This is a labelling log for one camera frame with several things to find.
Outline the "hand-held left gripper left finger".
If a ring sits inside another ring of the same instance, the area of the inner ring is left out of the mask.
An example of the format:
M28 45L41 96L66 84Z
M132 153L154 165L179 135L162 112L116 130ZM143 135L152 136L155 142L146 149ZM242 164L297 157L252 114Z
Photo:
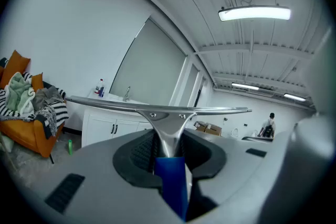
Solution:
M47 223L182 223L157 189L134 187L113 167L113 155L121 145L148 133L139 131L77 150L38 178L24 191L25 197ZM61 214L45 200L69 174L85 179Z

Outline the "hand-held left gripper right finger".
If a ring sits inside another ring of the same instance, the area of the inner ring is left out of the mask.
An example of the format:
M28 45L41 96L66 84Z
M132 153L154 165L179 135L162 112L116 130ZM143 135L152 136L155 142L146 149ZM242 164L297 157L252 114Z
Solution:
M183 152L193 176L188 223L284 223L280 200L289 133L271 142L235 140L196 130L183 132Z

